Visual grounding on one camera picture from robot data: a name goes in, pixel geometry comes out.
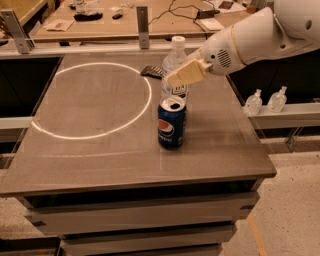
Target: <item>pepsi logo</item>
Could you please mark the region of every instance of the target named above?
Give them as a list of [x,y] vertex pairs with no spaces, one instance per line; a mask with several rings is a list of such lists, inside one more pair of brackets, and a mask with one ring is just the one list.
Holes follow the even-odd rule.
[[174,133],[174,127],[170,123],[162,119],[158,120],[158,128],[159,132],[165,137],[169,137]]

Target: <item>table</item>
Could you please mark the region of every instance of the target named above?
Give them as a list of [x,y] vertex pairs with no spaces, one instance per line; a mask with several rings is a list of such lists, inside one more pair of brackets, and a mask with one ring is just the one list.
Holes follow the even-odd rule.
[[[68,7],[70,1],[66,0],[64,4],[47,20],[45,24],[51,23],[56,19],[74,20],[74,10]],[[169,9],[170,0],[164,1],[133,1],[135,6],[147,5],[149,23],[159,17],[163,12]],[[51,41],[93,41],[93,40],[119,40],[119,39],[137,39],[137,16],[136,7],[123,7],[124,15],[121,19],[113,20],[115,14],[111,10],[112,7],[121,7],[125,2],[116,0],[100,0],[98,11],[103,13],[103,18],[90,22],[74,22],[66,32],[46,31],[45,28],[33,36],[35,42],[51,42]],[[186,7],[193,5],[199,9],[211,9],[212,5],[201,0],[176,0],[173,2],[172,10],[178,7]],[[197,15],[197,9],[194,7],[179,8],[174,11],[177,15],[184,15],[192,19]],[[219,14],[216,15],[217,20],[222,25],[229,26],[235,22],[247,17],[245,11]],[[161,15],[159,19],[155,19],[149,25],[149,35],[151,39],[155,38],[171,38],[173,35],[183,35],[185,37],[203,37],[205,33],[212,34],[216,31],[209,31],[199,20],[197,24],[192,19],[181,16],[174,16],[171,13]]]
[[185,141],[157,142],[168,51],[67,55],[0,196],[17,197],[71,255],[218,255],[275,168],[225,77],[192,85]]

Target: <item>gray table surface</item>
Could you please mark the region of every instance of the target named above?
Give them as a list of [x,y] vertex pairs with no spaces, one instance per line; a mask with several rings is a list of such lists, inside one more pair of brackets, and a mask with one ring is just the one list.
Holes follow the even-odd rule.
[[275,168],[223,76],[190,86],[185,141],[157,138],[164,52],[67,55],[10,168],[1,196],[268,178]]

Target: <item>workbench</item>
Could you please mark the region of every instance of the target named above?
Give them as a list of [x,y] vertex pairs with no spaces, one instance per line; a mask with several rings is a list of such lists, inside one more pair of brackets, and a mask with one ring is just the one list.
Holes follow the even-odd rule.
[[275,168],[227,79],[190,86],[185,140],[158,143],[168,50],[67,54],[0,181],[71,255],[218,255]]

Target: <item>drawer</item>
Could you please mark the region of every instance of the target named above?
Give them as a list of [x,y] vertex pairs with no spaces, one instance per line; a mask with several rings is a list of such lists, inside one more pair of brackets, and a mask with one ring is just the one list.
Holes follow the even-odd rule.
[[246,218],[257,192],[34,209],[27,219],[46,235],[121,231]]
[[214,226],[208,224],[180,229],[162,229],[150,232],[84,237],[64,240],[62,248],[71,255],[120,254],[125,255],[217,255],[220,244],[230,240],[233,225]]

